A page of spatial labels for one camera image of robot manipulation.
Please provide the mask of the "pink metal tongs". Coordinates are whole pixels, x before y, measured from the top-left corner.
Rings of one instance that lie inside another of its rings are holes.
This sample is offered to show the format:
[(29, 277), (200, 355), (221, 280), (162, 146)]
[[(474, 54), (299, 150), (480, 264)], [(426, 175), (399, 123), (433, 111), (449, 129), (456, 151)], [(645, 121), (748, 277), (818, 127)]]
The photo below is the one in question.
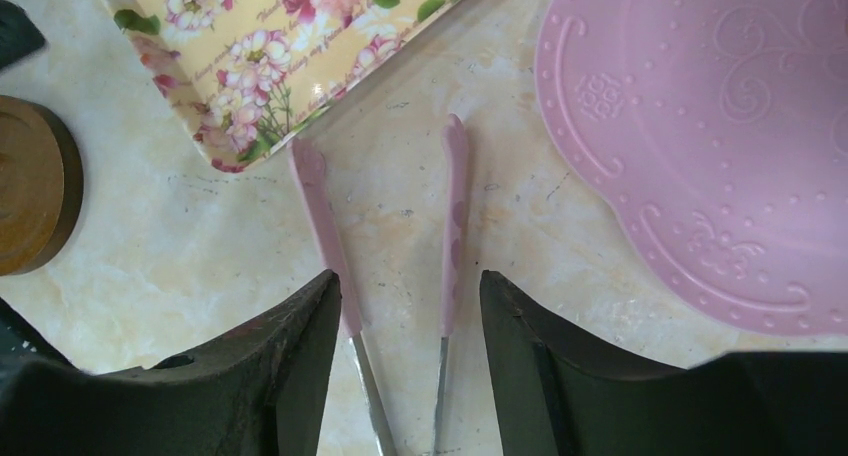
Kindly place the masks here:
[[(451, 114), (442, 133), (447, 163), (447, 211), (442, 241), (440, 351), (430, 453), (439, 446), (448, 375), (450, 338), (455, 327), (456, 303), (462, 295), (461, 268), (469, 209), (470, 141), (460, 118)], [(291, 140), (289, 165), (310, 222), (313, 239), (324, 266), (339, 278), (342, 309), (340, 327), (353, 349), (372, 429), (380, 455), (397, 448), (378, 384), (362, 337), (362, 315), (353, 278), (326, 190), (325, 158), (312, 143)]]

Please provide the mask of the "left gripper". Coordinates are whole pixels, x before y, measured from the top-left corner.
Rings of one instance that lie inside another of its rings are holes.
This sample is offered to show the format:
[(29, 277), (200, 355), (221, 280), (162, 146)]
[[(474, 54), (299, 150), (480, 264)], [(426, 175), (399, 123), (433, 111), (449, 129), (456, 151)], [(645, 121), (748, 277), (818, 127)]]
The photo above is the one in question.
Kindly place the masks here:
[(47, 47), (43, 33), (20, 6), (1, 0), (1, 71)]

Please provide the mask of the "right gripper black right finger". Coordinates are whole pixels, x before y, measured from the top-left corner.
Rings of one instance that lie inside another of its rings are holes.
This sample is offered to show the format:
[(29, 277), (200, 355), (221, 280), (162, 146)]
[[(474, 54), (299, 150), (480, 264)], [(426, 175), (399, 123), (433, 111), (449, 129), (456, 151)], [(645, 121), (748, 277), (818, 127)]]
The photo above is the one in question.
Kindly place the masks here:
[(507, 455), (843, 455), (843, 352), (731, 352), (689, 369), (609, 343), (496, 271), (479, 286)]

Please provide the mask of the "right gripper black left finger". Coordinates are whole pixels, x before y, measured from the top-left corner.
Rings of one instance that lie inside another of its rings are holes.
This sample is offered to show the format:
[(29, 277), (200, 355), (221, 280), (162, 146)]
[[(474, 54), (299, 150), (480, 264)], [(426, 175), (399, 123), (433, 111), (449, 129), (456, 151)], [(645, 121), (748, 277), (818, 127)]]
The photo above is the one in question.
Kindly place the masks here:
[(324, 271), (284, 302), (145, 369), (74, 367), (1, 307), (5, 455), (313, 455), (338, 335)]

